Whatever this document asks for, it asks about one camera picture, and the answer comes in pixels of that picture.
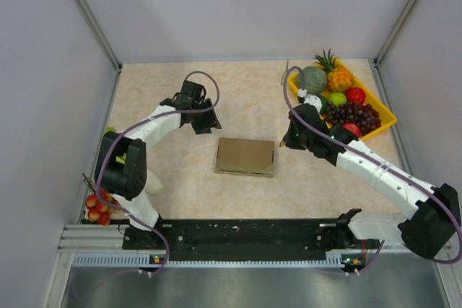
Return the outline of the brown cardboard express box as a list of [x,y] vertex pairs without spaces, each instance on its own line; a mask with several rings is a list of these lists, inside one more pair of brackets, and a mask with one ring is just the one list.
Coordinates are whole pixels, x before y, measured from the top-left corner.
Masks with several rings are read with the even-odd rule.
[[274,176],[275,143],[267,140],[221,137],[214,171],[254,177]]

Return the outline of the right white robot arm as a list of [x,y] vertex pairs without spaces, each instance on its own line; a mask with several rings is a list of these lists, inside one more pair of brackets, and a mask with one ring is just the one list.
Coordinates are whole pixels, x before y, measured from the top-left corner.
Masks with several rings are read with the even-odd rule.
[[342,126],[328,128],[313,105],[289,109],[282,146],[308,150],[353,174],[398,208],[396,214],[355,212],[336,230],[345,247],[366,239],[400,242],[421,258],[435,260],[453,235],[461,235],[455,188],[419,180],[377,155],[351,131]]

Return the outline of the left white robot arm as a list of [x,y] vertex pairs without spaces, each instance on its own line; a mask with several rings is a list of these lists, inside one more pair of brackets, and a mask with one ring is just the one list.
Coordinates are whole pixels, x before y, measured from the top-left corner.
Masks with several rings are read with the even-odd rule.
[[146,192],[147,150],[185,124],[197,135],[220,129],[215,105],[203,85],[185,79],[181,90],[161,101],[147,118],[120,133],[110,131],[103,136],[95,182],[115,196],[130,225],[140,229],[138,237],[147,247],[159,246],[164,237],[162,228],[156,226],[160,215]]

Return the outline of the dark green lime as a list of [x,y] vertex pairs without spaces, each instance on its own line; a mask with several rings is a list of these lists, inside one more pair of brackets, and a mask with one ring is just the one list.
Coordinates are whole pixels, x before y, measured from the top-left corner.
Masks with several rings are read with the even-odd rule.
[[321,115],[325,114],[326,113],[326,109],[328,107],[328,99],[326,97],[324,97],[323,95],[318,95],[320,101],[321,101],[321,109],[319,111],[319,113]]

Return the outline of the red apple front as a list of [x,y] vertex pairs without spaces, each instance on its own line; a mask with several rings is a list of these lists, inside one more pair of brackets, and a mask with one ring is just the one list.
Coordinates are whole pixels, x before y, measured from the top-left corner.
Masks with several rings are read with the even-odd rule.
[[357,126],[355,123],[344,123],[342,126],[348,131],[352,132],[358,138],[362,137],[362,132],[359,126]]

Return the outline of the red apple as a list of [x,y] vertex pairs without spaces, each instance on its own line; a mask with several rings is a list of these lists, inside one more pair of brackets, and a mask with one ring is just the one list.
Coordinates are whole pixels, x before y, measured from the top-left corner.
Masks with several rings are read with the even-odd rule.
[[348,102],[363,105],[366,100],[366,93],[360,87],[350,87],[345,91],[345,96]]
[[355,123],[344,123],[342,126],[348,131],[352,132],[358,138],[362,137],[362,132],[359,126],[357,126]]

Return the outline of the light green lime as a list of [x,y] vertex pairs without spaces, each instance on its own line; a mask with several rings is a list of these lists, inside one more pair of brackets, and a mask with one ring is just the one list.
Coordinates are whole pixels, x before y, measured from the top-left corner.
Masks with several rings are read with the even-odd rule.
[[328,96],[328,102],[338,107],[347,103],[347,97],[342,92],[332,92]]

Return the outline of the green melon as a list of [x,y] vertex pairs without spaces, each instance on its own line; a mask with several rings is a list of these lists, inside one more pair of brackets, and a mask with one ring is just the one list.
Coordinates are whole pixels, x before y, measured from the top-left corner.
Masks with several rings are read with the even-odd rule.
[[327,76],[324,70],[307,66],[295,79],[298,89],[304,89],[308,94],[320,94],[327,86]]

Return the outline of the pineapple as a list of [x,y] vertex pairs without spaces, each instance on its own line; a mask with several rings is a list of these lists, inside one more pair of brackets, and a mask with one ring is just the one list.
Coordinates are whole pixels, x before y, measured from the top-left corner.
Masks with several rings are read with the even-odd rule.
[[326,73],[327,88],[330,92],[345,92],[354,86],[354,75],[340,60],[331,52],[323,51],[316,54],[315,60],[318,66]]

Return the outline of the purple grape bunch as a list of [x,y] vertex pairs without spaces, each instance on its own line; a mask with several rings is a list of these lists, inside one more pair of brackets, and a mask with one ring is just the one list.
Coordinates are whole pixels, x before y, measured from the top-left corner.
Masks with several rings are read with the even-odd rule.
[[359,126],[362,136],[381,127],[381,121],[378,112],[370,104],[360,105],[353,102],[347,102],[344,105],[336,107],[329,104],[326,113],[323,114],[326,122],[333,126],[344,123],[355,123]]

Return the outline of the green celery stalk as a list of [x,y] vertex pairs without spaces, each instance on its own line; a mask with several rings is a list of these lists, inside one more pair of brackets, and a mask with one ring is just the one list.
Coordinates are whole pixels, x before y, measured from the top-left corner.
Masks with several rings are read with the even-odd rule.
[[[116,128],[107,126],[105,129],[105,134],[108,132],[116,133]],[[125,164],[126,154],[123,154],[121,157],[116,156],[115,160],[118,163]],[[154,172],[147,170],[147,181],[144,189],[148,195],[158,195],[164,191],[164,185]]]

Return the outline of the yellow plastic tray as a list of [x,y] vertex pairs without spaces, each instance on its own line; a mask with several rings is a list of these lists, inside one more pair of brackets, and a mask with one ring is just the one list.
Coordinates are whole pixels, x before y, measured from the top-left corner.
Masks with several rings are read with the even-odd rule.
[[[398,121],[398,118],[393,114],[391,110],[382,102],[382,100],[379,98],[378,93],[372,91],[360,78],[354,74],[351,69],[349,69],[348,66],[344,64],[344,62],[337,58],[336,61],[338,62],[338,65],[341,66],[342,68],[345,68],[348,70],[351,75],[354,77],[354,84],[353,87],[358,87],[362,89],[365,93],[365,105],[370,104],[372,108],[378,112],[380,121],[381,121],[381,127],[376,128],[374,131],[369,132],[368,134],[364,135],[362,137],[363,140],[369,139],[380,132],[385,131],[387,128],[390,128],[392,125],[396,124]],[[287,89],[297,97],[298,93],[298,86],[296,83],[297,80],[297,75],[298,71],[293,71],[289,74],[287,77]],[[323,95],[325,98],[328,98],[329,95],[331,94],[331,91],[326,87],[322,92],[318,93],[319,95]]]

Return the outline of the red lychee bunch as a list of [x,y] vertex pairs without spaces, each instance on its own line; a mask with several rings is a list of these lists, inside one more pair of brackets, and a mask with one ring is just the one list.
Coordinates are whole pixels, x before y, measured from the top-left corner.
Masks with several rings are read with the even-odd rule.
[[118,201],[104,188],[99,190],[100,198],[97,197],[96,184],[86,174],[82,174],[83,183],[90,189],[90,194],[85,201],[85,216],[88,221],[97,222],[99,225],[108,226],[111,216],[116,212],[116,208],[110,207],[113,204],[120,206]]

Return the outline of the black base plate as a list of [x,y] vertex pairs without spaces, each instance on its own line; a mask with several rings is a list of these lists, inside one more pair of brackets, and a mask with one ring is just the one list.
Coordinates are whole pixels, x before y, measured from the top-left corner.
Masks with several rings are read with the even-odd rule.
[[323,260],[331,250],[372,250],[377,240],[360,241],[335,219],[164,219],[159,234],[133,226],[125,250],[170,251],[174,261]]

